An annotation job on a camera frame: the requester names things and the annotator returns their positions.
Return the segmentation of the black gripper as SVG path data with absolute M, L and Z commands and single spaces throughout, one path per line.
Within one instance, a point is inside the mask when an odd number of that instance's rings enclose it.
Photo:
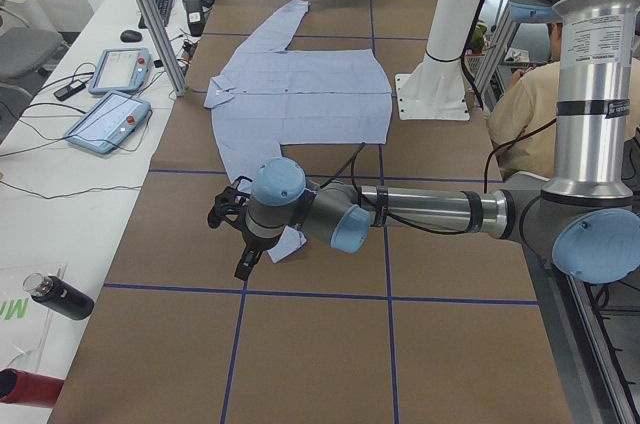
M 234 277 L 248 279 L 262 252 L 272 249 L 280 239 L 280 228 L 262 228 L 252 230 L 247 224 L 242 229 L 245 248 L 236 266 Z

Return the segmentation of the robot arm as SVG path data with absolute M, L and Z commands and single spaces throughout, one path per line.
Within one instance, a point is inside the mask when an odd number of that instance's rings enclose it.
M 554 174 L 478 194 L 359 186 L 319 187 L 296 162 L 265 163 L 249 192 L 231 188 L 247 279 L 286 227 L 353 253 L 369 230 L 403 224 L 444 235 L 484 232 L 528 246 L 567 275 L 609 283 L 639 265 L 639 219 L 621 178 L 639 0 L 512 0 L 527 19 L 552 8 L 564 24 Z

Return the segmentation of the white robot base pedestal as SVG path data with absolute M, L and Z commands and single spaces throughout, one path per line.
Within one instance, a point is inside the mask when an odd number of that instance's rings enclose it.
M 402 120 L 469 119 L 461 65 L 483 2 L 438 0 L 423 61 L 412 73 L 395 76 Z

